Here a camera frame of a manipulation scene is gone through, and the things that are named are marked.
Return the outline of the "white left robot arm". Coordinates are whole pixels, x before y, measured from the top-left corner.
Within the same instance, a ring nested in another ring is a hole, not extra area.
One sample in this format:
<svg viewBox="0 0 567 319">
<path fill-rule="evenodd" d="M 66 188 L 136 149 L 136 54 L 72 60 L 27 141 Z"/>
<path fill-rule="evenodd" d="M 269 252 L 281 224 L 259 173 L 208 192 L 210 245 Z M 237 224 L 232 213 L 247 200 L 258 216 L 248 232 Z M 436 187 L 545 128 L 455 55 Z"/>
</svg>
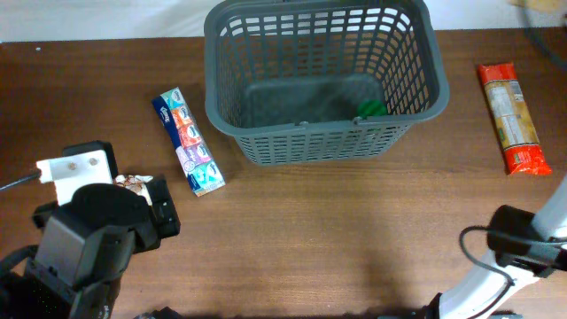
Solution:
<svg viewBox="0 0 567 319">
<path fill-rule="evenodd" d="M 167 182 L 120 175 L 104 141 L 68 146 L 36 167 L 57 199 L 33 213 L 41 242 L 1 260 L 1 316 L 109 318 L 131 257 L 180 232 Z"/>
</svg>

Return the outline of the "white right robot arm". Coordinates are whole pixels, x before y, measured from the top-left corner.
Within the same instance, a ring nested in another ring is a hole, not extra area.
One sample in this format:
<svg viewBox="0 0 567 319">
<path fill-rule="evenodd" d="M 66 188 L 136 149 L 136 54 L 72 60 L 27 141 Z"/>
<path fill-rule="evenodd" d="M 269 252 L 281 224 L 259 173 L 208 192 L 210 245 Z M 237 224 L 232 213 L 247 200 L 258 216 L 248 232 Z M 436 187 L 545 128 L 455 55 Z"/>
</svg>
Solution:
<svg viewBox="0 0 567 319">
<path fill-rule="evenodd" d="M 488 250 L 481 258 L 465 245 L 473 231 L 486 233 Z M 459 284 L 436 296 L 427 317 L 492 318 L 515 293 L 566 270 L 566 182 L 537 213 L 500 206 L 488 225 L 462 230 L 458 243 L 473 268 Z"/>
</svg>

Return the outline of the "green lidded jar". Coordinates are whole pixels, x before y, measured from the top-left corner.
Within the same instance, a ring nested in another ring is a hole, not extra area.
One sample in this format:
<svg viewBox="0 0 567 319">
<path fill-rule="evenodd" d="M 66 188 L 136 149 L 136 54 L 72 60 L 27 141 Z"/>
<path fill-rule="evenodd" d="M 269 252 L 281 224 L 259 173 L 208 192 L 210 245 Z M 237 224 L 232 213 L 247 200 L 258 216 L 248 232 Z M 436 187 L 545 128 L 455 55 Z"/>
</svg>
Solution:
<svg viewBox="0 0 567 319">
<path fill-rule="evenodd" d="M 368 117 L 386 116 L 388 114 L 387 106 L 380 100 L 366 100 L 357 108 L 357 116 L 362 119 Z"/>
</svg>

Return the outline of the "grey plastic basket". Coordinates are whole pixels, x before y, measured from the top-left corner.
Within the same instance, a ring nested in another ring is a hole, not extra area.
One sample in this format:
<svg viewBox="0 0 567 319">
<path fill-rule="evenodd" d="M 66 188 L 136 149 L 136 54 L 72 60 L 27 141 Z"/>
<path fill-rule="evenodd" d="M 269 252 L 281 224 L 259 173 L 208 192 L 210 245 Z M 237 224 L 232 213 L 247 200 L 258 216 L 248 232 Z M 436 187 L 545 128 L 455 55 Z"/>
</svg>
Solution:
<svg viewBox="0 0 567 319">
<path fill-rule="evenodd" d="M 204 34 L 207 117 L 261 166 L 375 157 L 450 97 L 421 0 L 224 1 Z"/>
</svg>

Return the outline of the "red spaghetti packet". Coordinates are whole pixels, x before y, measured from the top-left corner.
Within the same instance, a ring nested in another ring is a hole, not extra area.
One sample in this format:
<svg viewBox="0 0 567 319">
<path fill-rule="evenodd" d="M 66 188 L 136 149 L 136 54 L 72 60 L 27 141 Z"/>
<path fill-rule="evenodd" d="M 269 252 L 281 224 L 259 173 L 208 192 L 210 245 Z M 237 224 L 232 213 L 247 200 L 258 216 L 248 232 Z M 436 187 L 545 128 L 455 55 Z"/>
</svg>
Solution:
<svg viewBox="0 0 567 319">
<path fill-rule="evenodd" d="M 514 64 L 479 65 L 478 75 L 508 172 L 550 175 Z"/>
</svg>

